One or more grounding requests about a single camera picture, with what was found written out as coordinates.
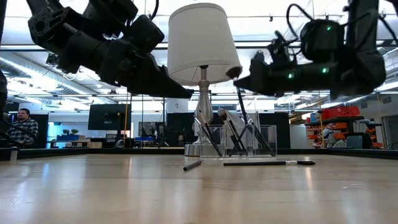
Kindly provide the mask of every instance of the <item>blue object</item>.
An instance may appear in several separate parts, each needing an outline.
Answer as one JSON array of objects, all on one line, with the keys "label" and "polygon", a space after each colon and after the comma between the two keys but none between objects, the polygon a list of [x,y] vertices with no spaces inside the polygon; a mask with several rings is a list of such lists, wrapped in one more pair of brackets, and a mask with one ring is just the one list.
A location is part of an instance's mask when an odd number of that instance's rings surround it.
[{"label": "blue object", "polygon": [[136,137],[134,138],[135,141],[153,141],[154,138],[152,137]]},{"label": "blue object", "polygon": [[315,113],[310,114],[310,122],[316,122],[317,118],[315,117]]},{"label": "blue object", "polygon": [[77,141],[79,140],[79,135],[69,134],[57,136],[57,141]]}]

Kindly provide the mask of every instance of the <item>man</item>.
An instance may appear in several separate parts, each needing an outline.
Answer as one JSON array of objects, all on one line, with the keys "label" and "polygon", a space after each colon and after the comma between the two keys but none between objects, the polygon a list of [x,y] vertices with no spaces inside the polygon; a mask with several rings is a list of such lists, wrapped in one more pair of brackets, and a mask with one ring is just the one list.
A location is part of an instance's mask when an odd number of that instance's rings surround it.
[{"label": "man", "polygon": [[[30,111],[28,109],[20,109],[17,116],[18,120],[14,122],[13,125],[26,129],[37,136],[37,133],[39,132],[39,125],[29,116]],[[15,128],[10,128],[8,130],[8,134],[13,140],[22,144],[32,144],[34,142],[34,139],[27,133],[17,130]]]}]

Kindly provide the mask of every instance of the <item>ceiling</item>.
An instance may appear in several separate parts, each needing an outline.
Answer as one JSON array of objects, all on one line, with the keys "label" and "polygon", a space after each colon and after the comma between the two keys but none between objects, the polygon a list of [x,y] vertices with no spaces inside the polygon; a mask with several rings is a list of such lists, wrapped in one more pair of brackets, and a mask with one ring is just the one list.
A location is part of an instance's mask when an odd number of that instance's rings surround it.
[{"label": "ceiling", "polygon": [[[85,10],[88,0],[60,0],[64,6],[70,6],[79,13]],[[277,4],[270,4],[269,1],[264,0],[246,0],[244,3],[242,1],[231,1],[231,0],[163,0],[160,1],[159,11],[154,22],[158,27],[164,32],[166,38],[162,46],[167,46],[168,41],[168,20],[171,13],[176,9],[192,4],[195,2],[213,2],[219,4],[224,8],[228,15],[228,22],[231,28],[234,40],[237,46],[250,46],[250,49],[238,49],[238,55],[240,62],[243,66],[242,76],[249,75],[248,68],[250,63],[250,58],[259,50],[264,50],[264,47],[269,44],[269,41],[274,38],[274,31],[279,30],[283,33],[286,39],[292,38],[292,33],[287,27],[285,20],[285,12],[289,4],[297,3],[301,5],[310,15],[315,18],[324,18],[326,15],[329,19],[338,21],[340,23],[346,22],[347,18],[344,13],[342,13],[342,8],[346,5],[346,0],[278,0]],[[155,6],[155,0],[135,0],[134,4],[139,9],[139,14],[151,13]],[[387,1],[380,1],[379,6],[380,12],[387,14],[386,19],[388,23],[392,26],[396,33],[398,33],[398,18],[395,15],[395,10],[390,3]],[[31,12],[26,3],[26,0],[8,0],[6,20],[4,25],[4,36],[2,40],[2,45],[9,47],[16,47],[23,49],[34,45],[30,38],[29,29],[27,26],[27,21],[31,16]],[[307,22],[307,18],[296,9],[292,10],[291,13],[292,25],[295,30],[300,30],[300,28]],[[377,37],[380,40],[391,39],[391,35],[387,32],[384,26],[379,24]],[[394,48],[385,48],[383,53]],[[28,61],[31,64],[38,65],[40,67],[51,70],[54,74],[59,77],[58,82],[70,82],[70,86],[74,86],[74,83],[82,87],[81,92],[87,92],[89,94],[100,93],[107,94],[111,90],[116,90],[117,93],[125,94],[125,88],[116,88],[114,86],[102,83],[99,81],[98,76],[86,69],[81,68],[77,75],[63,75],[60,71],[55,68],[49,67],[45,62],[48,56],[48,52],[38,50],[38,51],[23,51],[19,50],[14,52],[20,58]],[[155,50],[152,52],[158,64],[167,64],[167,50]],[[266,60],[271,61],[268,52],[265,52]],[[308,60],[302,55],[299,55],[299,63],[307,63]],[[42,85],[41,90],[45,89],[46,83],[40,83],[40,79],[36,81],[38,85]],[[232,81],[219,83],[211,86],[213,93],[234,93],[236,88],[233,86]],[[22,90],[12,90],[13,93],[18,93],[23,95]],[[322,101],[328,101],[328,93],[322,94]],[[222,98],[217,97],[225,102],[236,102],[236,97]],[[265,103],[265,101],[274,102],[276,99],[268,98],[265,96],[247,96],[247,104],[253,100],[257,104]],[[111,97],[111,101],[122,101],[125,97]],[[157,98],[149,98],[149,100],[160,100]],[[293,105],[299,105],[301,103],[308,103],[316,100],[313,96],[308,95],[308,93],[303,93],[303,95],[295,96],[285,96],[277,100],[278,105],[286,105],[293,103]]]}]

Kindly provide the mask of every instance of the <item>white lampshade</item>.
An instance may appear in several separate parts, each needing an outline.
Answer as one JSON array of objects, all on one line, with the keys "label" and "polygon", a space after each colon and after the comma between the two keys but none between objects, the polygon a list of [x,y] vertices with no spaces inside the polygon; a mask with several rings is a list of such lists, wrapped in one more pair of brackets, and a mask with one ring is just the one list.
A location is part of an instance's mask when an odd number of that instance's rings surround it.
[{"label": "white lampshade", "polygon": [[169,19],[170,77],[181,85],[198,85],[202,65],[208,65],[210,84],[229,80],[228,71],[242,71],[226,13],[211,3],[184,6]]}]

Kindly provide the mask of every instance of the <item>silver lamp stand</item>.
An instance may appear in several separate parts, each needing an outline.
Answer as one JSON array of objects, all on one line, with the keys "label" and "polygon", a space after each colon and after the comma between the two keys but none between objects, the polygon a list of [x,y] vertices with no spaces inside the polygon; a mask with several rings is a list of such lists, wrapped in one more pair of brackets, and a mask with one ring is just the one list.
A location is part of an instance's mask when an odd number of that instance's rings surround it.
[{"label": "silver lamp stand", "polygon": [[[207,80],[207,68],[208,65],[200,66],[201,80],[198,82],[199,102],[195,111],[195,116],[202,124],[210,124],[210,122],[213,120],[213,108],[211,107],[208,94],[210,82]],[[196,142],[185,145],[185,156],[200,156],[201,149],[206,151],[206,155],[208,155],[208,152],[210,154],[215,153],[216,155],[216,152],[213,149],[209,139],[203,134],[203,132],[200,131],[198,133],[198,140]]]}]

